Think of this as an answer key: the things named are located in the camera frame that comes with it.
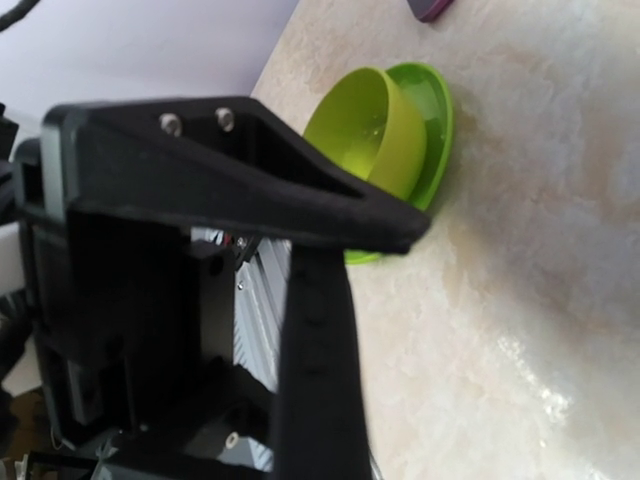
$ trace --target green saucer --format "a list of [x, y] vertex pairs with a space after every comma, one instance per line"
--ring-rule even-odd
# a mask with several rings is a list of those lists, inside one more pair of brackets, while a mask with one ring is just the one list
[[[389, 76], [420, 110], [427, 129], [427, 153], [422, 173], [407, 200], [420, 210], [429, 208], [449, 163], [453, 144], [453, 100], [440, 72], [422, 63], [402, 63], [387, 70]], [[369, 263], [381, 254], [349, 250], [349, 265]]]

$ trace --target green bowl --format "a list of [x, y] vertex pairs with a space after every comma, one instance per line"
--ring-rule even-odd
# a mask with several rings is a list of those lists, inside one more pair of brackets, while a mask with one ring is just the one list
[[[408, 203], [424, 211], [431, 205], [449, 163], [454, 136], [453, 100], [447, 82], [430, 65], [403, 63], [387, 73], [420, 110], [429, 137], [422, 172], [408, 199]], [[345, 253], [350, 265], [379, 257], [380, 254], [372, 252]]]
[[405, 201], [427, 148], [418, 108], [377, 68], [340, 80], [318, 105], [304, 138], [346, 171]]

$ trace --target marble countertop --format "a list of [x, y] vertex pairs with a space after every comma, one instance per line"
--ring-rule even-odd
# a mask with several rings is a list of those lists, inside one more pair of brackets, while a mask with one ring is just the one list
[[255, 96], [301, 131], [402, 61], [448, 79], [457, 132], [431, 231], [349, 271], [383, 475], [640, 478], [640, 4], [301, 0]]

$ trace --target metal screw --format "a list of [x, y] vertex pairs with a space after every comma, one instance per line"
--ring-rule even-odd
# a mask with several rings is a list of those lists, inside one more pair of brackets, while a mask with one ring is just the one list
[[223, 132], [229, 133], [236, 126], [236, 117], [233, 112], [222, 107], [216, 110], [216, 118], [218, 119], [218, 126]]
[[231, 434], [227, 437], [227, 440], [224, 442], [224, 446], [227, 447], [227, 450], [231, 450], [235, 447], [240, 441], [240, 435], [238, 432], [231, 432]]
[[175, 113], [163, 113], [160, 115], [160, 128], [169, 135], [179, 137], [182, 135], [182, 120]]

